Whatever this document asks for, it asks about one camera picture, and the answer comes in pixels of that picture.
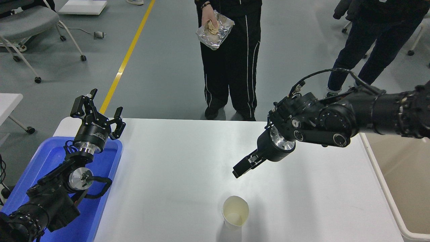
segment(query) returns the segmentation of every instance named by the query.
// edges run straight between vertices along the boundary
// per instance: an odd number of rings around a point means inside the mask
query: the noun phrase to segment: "chair leg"
[[[13,52],[10,50],[8,43],[6,42],[6,40],[0,36],[0,39],[2,40],[2,43],[4,43],[4,46],[6,47],[6,50],[12,55],[12,59],[16,62],[20,61],[21,59],[19,58],[19,56],[15,56],[13,54]]]
[[[20,121],[18,121],[16,118],[14,118],[11,115],[9,115],[9,118],[12,119],[12,121],[14,121],[17,125],[19,125],[22,129],[24,129],[29,134],[32,134],[36,131],[33,127],[30,127],[30,126],[25,127]]]
[[[61,34],[60,28],[58,27],[58,25],[55,25],[55,28],[57,29],[57,32],[60,35],[60,40],[61,41],[66,41],[66,37],[64,37],[64,35]]]
[[[375,43],[373,43],[372,46],[370,46],[370,49],[366,52],[366,54],[364,54],[363,59],[366,59],[370,55],[370,53],[372,53],[374,47],[375,47]]]
[[[349,21],[349,22],[344,26],[344,28],[342,29],[342,33],[346,33],[346,31],[348,30],[348,27],[349,27],[351,24],[352,24],[352,22],[351,22],[351,21]]]
[[[76,46],[76,48],[78,49],[78,51],[79,51],[79,53],[81,54],[81,60],[82,61],[86,61],[86,57],[85,57],[85,55],[82,53],[82,51],[80,50],[80,48],[79,48],[79,46],[78,46],[78,44],[76,43],[76,41],[75,41],[75,39],[73,38],[73,36],[72,36],[72,34],[70,33],[70,31],[69,31],[69,29],[67,28],[67,26],[63,23],[63,22],[61,22],[61,21],[58,21],[63,27],[64,27],[64,29],[67,31],[67,33],[69,34],[69,36],[70,36],[70,39],[72,39],[72,41],[73,41],[73,43],[75,44],[75,46]]]
[[[42,81],[42,79],[40,78],[40,76],[37,74],[37,72],[33,69],[33,67],[30,65],[30,63],[28,63],[27,59],[21,54],[21,52],[15,47],[15,45],[13,45],[12,43],[10,43],[9,40],[2,38],[2,40],[4,42],[6,42],[7,44],[9,44],[10,46],[12,46],[12,48],[14,49],[14,51],[18,54],[18,56],[25,62],[25,64],[31,69],[31,71],[34,73],[34,75],[36,76],[34,78],[34,81],[36,83],[40,83]]]
[[[424,33],[424,30],[425,30],[425,24],[421,23],[421,24],[419,25],[419,27],[421,27],[421,29],[420,29],[420,31],[418,32],[418,36],[417,36],[417,38],[415,39],[415,42],[414,42],[414,44],[412,45],[411,49],[410,49],[410,50],[408,50],[408,56],[413,56],[413,55],[415,54],[414,49],[415,49],[415,47],[417,46],[418,41],[421,39],[421,36],[422,36],[422,35],[423,35],[423,33]]]

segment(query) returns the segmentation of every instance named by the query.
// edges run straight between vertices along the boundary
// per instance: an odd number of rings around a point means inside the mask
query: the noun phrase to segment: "black robotic arm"
[[[349,72],[362,85],[322,100],[312,93],[299,93],[304,79],[325,71]],[[265,160],[280,161],[294,151],[296,140],[346,147],[358,132],[430,137],[430,81],[413,91],[386,94],[346,69],[315,74],[300,80],[288,96],[274,103],[257,149],[233,167],[236,178]]]
[[[121,136],[126,124],[120,117],[122,107],[117,108],[112,120],[97,111],[93,103],[96,93],[93,89],[89,95],[75,99],[70,116],[80,118],[82,124],[73,146],[64,146],[64,161],[27,190],[28,202],[9,215],[0,212],[0,242],[40,241],[46,228],[58,230],[79,216],[77,206],[82,199],[97,199],[109,189],[112,180],[93,176],[85,166],[93,161],[95,153],[103,152],[108,137],[114,140]],[[98,194],[87,194],[94,181],[105,186]]]

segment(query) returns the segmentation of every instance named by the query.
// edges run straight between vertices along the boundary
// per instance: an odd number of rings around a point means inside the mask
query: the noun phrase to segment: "black shoe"
[[[218,109],[207,107],[205,110],[205,118],[207,120],[213,120],[218,116]]]

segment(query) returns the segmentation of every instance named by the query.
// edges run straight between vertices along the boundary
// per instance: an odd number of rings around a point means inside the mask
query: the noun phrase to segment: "paper cup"
[[[248,203],[238,196],[231,196],[225,200],[222,206],[222,216],[227,228],[236,230],[241,228],[248,219]]]

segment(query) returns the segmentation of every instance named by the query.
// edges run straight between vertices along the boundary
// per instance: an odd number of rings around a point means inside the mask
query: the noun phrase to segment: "power cord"
[[[3,187],[6,188],[10,192],[11,190],[9,189],[9,187],[7,187],[3,183],[3,181],[4,181],[5,178],[6,178],[6,163],[4,162],[4,160],[2,159],[2,157],[0,155],[0,184],[2,184]],[[4,203],[1,200],[1,197],[0,197],[0,205],[4,206]]]
[[[90,32],[88,32],[88,31],[86,31],[86,30],[81,29],[81,28],[68,28],[68,29],[78,29],[78,30],[81,30],[81,31],[83,31],[83,32],[85,32],[85,33],[87,33],[87,34],[92,35],[92,36],[94,37],[94,39],[104,39],[104,36],[106,35],[106,33],[101,32],[101,31],[96,31],[96,32],[90,33]]]

